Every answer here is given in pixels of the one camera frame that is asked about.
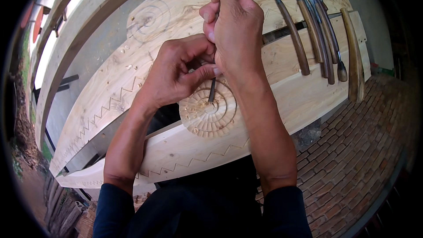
carved zigzag pattern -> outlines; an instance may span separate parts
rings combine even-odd
[[[155,174],[157,174],[157,175],[161,175],[161,173],[162,172],[165,172],[165,173],[167,173],[168,171],[171,171],[171,172],[175,172],[175,169],[176,169],[176,167],[177,166],[180,166],[180,167],[186,167],[186,168],[188,168],[190,165],[191,165],[191,163],[194,161],[194,160],[196,160],[196,161],[201,161],[201,162],[207,162],[208,160],[209,160],[209,158],[212,156],[212,155],[217,155],[217,156],[225,156],[226,155],[226,153],[229,151],[229,149],[231,148],[231,147],[235,147],[235,148],[238,148],[238,149],[243,149],[247,144],[248,144],[248,142],[250,141],[250,138],[248,138],[247,140],[246,140],[246,142],[244,143],[244,145],[243,146],[237,146],[237,145],[229,145],[228,146],[228,148],[226,148],[226,150],[225,150],[225,152],[223,153],[223,154],[221,154],[221,153],[216,153],[216,152],[211,152],[208,156],[207,156],[207,158],[205,159],[205,160],[201,160],[201,159],[197,159],[197,158],[192,158],[191,159],[191,161],[188,163],[188,165],[187,166],[185,166],[185,165],[183,165],[183,164],[178,164],[178,163],[175,163],[175,166],[173,167],[173,169],[169,169],[169,168],[165,168],[165,167],[162,167],[161,168],[161,170],[160,170],[160,173],[157,173],[157,172],[154,172],[154,171],[149,171],[147,174],[144,174],[144,173],[138,173],[137,174],[137,176],[135,177],[135,178],[137,178],[137,179],[139,179],[139,177],[140,177],[140,175],[139,174],[141,174],[141,175],[143,175],[143,176],[145,176],[145,177],[150,177],[150,174],[151,173],[155,173]]]
[[[87,125],[86,126],[85,125],[82,126],[82,130],[79,131],[79,135],[77,135],[73,139],[73,141],[71,142],[71,144],[69,145],[69,147],[63,153],[63,155],[59,158],[59,160],[58,160],[59,161],[59,165],[56,165],[56,168],[58,168],[58,170],[61,170],[63,167],[66,166],[66,163],[69,161],[68,160],[68,156],[69,155],[73,154],[72,155],[72,157],[73,157],[73,156],[75,156],[82,149],[83,146],[82,147],[79,147],[79,146],[77,146],[77,143],[82,140],[82,136],[85,135],[85,131],[86,130],[87,131],[90,131],[91,130],[92,127],[90,127],[90,123],[92,123],[93,125],[96,126],[96,121],[98,121],[99,119],[102,119],[105,116],[105,114],[108,111],[110,111],[111,106],[112,106],[112,100],[116,101],[117,103],[120,103],[122,101],[122,96],[124,95],[124,92],[130,92],[130,93],[133,92],[134,91],[134,87],[135,87],[135,81],[137,79],[139,79],[141,81],[142,80],[145,80],[144,77],[135,76],[134,77],[134,81],[132,81],[132,87],[131,87],[131,89],[125,89],[125,88],[121,87],[121,91],[119,93],[119,99],[110,97],[108,107],[102,106],[100,108],[100,116],[98,114],[94,114],[92,120],[91,119],[88,119],[87,120]]]

carved rosette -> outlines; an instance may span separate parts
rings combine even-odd
[[[188,98],[179,102],[182,123],[193,134],[204,137],[224,136],[234,126],[236,100],[231,90],[217,80],[214,100],[209,102],[211,80],[202,83]]]

wooden beam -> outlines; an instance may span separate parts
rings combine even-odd
[[[92,76],[69,114],[50,164],[53,174],[57,175],[89,140],[130,107],[164,41],[202,32],[198,9],[209,1],[146,0],[129,15],[128,39]],[[286,26],[274,0],[255,1],[265,13],[263,33]],[[296,0],[283,1],[294,22],[304,20]],[[329,13],[351,8],[348,0],[325,1]]]
[[[98,26],[127,0],[81,0],[63,25],[45,72],[37,104],[35,142],[41,148],[54,95],[68,67]]]
[[[364,29],[357,12],[351,13],[357,38],[365,38]],[[349,67],[348,40],[342,17],[332,18],[331,22],[338,39],[341,58]],[[304,49],[312,53],[307,29],[299,31]],[[365,50],[362,58],[369,63]],[[302,76],[298,72],[298,59],[288,35],[262,49],[265,71],[279,75],[270,79],[272,91],[278,103],[279,114],[289,134],[304,128],[320,118],[348,97],[348,82],[340,82],[336,76],[334,85],[328,85],[322,78],[320,64],[309,58],[311,75]],[[159,182],[190,175],[234,161],[250,154],[247,130],[240,119],[234,118],[233,127],[224,137],[203,138],[191,133],[183,124],[165,127],[153,136],[148,136],[140,173],[135,185]],[[104,159],[92,167],[71,174],[60,175],[56,180],[61,186],[79,188],[99,188],[103,181]]]
[[[38,64],[40,63],[41,55],[44,51],[44,47],[46,46],[47,40],[53,31],[54,26],[56,25],[57,20],[59,19],[60,15],[62,15],[66,9],[66,6],[69,4],[71,0],[54,0],[53,7],[50,10],[50,13],[47,17],[47,20],[44,24],[44,27],[41,31],[41,34],[38,38],[37,44],[35,45],[35,49],[31,56],[30,67],[29,67],[29,74],[28,74],[28,81],[27,86],[25,87],[26,93],[31,94],[32,90],[34,89],[34,81],[35,75],[37,74]],[[29,118],[30,114],[30,103],[27,103],[27,115]]]

right hand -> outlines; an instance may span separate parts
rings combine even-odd
[[[216,44],[215,63],[230,82],[245,83],[257,73],[266,78],[262,63],[264,14],[254,0],[211,0],[200,8],[200,15],[204,34]]]

forearm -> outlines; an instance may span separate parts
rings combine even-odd
[[[297,183],[297,155],[263,72],[230,81],[250,136],[263,193]]]
[[[132,196],[135,176],[144,155],[144,140],[156,108],[135,98],[117,129],[106,154],[104,183],[113,184]]]

